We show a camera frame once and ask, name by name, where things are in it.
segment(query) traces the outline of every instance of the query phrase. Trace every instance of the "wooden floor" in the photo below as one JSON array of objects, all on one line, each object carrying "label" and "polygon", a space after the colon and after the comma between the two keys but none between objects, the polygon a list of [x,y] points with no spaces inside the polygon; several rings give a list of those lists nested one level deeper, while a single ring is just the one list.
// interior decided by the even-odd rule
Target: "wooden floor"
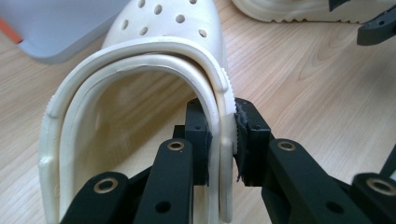
[{"label": "wooden floor", "polygon": [[[329,175],[350,183],[356,173],[377,173],[396,143],[396,38],[359,47],[357,24],[262,23],[230,2],[217,6],[235,95],[254,103],[276,137],[301,143]],[[0,223],[45,222],[41,118],[63,79],[102,41],[66,63],[45,65],[0,34]],[[270,223],[260,189],[235,182],[233,199],[233,223]]]}]

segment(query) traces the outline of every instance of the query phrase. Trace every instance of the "white shoe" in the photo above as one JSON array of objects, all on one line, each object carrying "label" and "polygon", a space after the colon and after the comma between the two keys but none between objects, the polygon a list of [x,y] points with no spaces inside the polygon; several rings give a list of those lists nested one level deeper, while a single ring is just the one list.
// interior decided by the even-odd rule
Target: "white shoe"
[{"label": "white shoe", "polygon": [[329,11],[328,0],[233,0],[249,17],[259,21],[366,22],[396,4],[396,0],[350,0]]},{"label": "white shoe", "polygon": [[[124,155],[118,150],[125,149],[126,143],[117,141],[119,138],[127,136],[128,141],[134,141],[134,126],[126,127],[122,122],[134,121],[131,117],[139,107],[128,103],[136,99],[127,94],[125,82],[140,75],[139,80],[145,83],[146,77],[147,83],[158,73],[182,78],[203,106],[213,134],[204,222],[230,222],[236,125],[233,90],[225,68],[219,17],[212,1],[133,0],[115,20],[103,49],[80,63],[49,102],[39,150],[48,223],[62,219],[88,179],[111,171],[107,168],[112,156]],[[151,88],[155,85],[149,85],[142,94],[155,90]],[[159,102],[152,108],[166,107]],[[115,119],[121,127],[114,127]],[[150,120],[151,116],[139,119]],[[124,173],[125,167],[134,165],[113,162],[112,166],[112,170]]]}]

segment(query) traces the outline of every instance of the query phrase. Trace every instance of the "wooden surface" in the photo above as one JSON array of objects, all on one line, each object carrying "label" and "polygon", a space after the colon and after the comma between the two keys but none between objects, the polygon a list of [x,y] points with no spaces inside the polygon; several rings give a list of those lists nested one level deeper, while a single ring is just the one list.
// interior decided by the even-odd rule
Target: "wooden surface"
[{"label": "wooden surface", "polygon": [[[350,183],[356,173],[378,172],[396,143],[396,38],[359,47],[357,24],[262,23],[231,1],[217,2],[235,95],[329,175]],[[62,80],[102,41],[44,65],[0,34],[0,223],[45,222],[36,166],[41,118]],[[233,223],[270,223],[260,189],[235,183],[233,199]]]}]

